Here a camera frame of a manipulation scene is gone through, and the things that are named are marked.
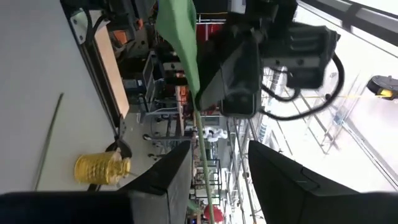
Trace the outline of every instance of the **black cable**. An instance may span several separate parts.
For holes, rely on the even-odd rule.
[[[282,73],[282,74],[285,74],[285,75],[292,75],[292,74],[291,74],[290,72],[288,72],[288,71],[282,71],[282,70],[279,70],[279,69],[276,69],[276,68],[270,68],[270,69],[273,70],[274,72],[277,72],[277,73]],[[268,87],[266,87],[264,84],[262,84],[261,90],[264,91],[264,92],[266,92],[266,93],[268,93],[269,96],[275,98],[277,101],[281,101],[281,102],[290,102],[290,101],[294,101],[295,99],[297,99],[297,98],[300,96],[300,93],[301,93],[301,89],[296,88],[296,89],[294,89],[294,93],[293,93],[293,95],[292,95],[291,97],[287,97],[287,98],[286,98],[286,97],[281,97],[281,96],[279,96],[279,95],[276,95],[275,92],[273,92],[272,90],[270,90],[270,89],[269,89]]]
[[[265,85],[261,86],[261,89],[268,93],[269,96],[275,98],[277,101],[281,101],[281,102],[290,102],[290,101],[294,101],[297,97],[300,96],[301,93],[301,89],[296,88],[294,89],[294,93],[291,97],[282,97],[282,96],[278,96],[276,95],[276,93],[274,93],[272,90],[270,90],[268,87],[266,87]]]
[[[87,32],[86,32],[86,40],[85,40],[85,43],[88,43],[87,42],[87,37],[91,37],[92,36],[92,31],[93,31],[93,29],[92,29],[92,27],[93,27],[93,20],[91,19],[91,15],[90,15],[90,11],[88,10],[88,9],[83,9],[83,12],[85,13],[85,15],[86,15],[86,18],[87,18]]]
[[[264,109],[261,109],[260,113],[267,115],[268,117],[270,117],[272,119],[279,120],[279,121],[292,121],[295,119],[304,118],[308,115],[320,112],[323,109],[325,109],[326,107],[328,107],[329,105],[331,105],[334,102],[334,100],[337,98],[340,91],[343,89],[343,85],[344,85],[344,81],[345,81],[344,66],[336,54],[334,54],[334,56],[333,56],[333,62],[335,63],[337,70],[338,70],[338,83],[336,85],[334,92],[330,95],[330,98],[328,100],[326,100],[326,102],[324,102],[324,104],[317,106],[316,108],[312,108],[304,113],[300,113],[300,114],[297,114],[294,116],[289,116],[289,117],[280,117],[280,116],[274,115],[272,113],[268,113],[268,112],[264,111]]]
[[[86,15],[87,18],[87,33],[86,33],[86,40],[85,43],[87,44],[91,44],[92,41],[94,40],[95,37],[95,33],[98,30],[98,27],[101,25],[101,23],[107,18],[107,16],[105,14],[101,15],[97,21],[95,22],[94,26],[93,26],[93,21],[91,19],[90,16],[90,12],[88,9],[83,9],[83,12]]]

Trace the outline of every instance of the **wooden board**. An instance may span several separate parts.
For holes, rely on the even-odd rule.
[[[124,91],[122,78],[120,76],[118,64],[114,57],[111,39],[108,35],[106,26],[97,30],[95,34],[95,41],[97,42],[99,53],[104,63],[105,70],[108,74],[109,83],[113,90],[116,103],[118,104],[120,113],[126,117],[129,111],[129,102],[127,100],[126,92]]]

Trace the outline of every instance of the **yellow glass jar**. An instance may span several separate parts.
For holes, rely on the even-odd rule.
[[[102,152],[80,156],[75,164],[75,179],[87,184],[114,185],[130,173],[130,158],[119,152]]]

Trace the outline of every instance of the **white robot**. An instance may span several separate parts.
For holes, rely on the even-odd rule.
[[[221,128],[205,127],[203,130],[203,138],[208,142],[217,142],[220,138],[227,139],[228,134]]]

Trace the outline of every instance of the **desk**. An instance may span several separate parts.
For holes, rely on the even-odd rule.
[[[113,127],[60,2],[16,0],[3,9],[1,52],[7,57],[0,60],[0,178],[7,181],[0,192],[33,190],[61,93],[39,190],[86,190],[88,185],[73,178],[76,159],[103,152],[114,141]]]

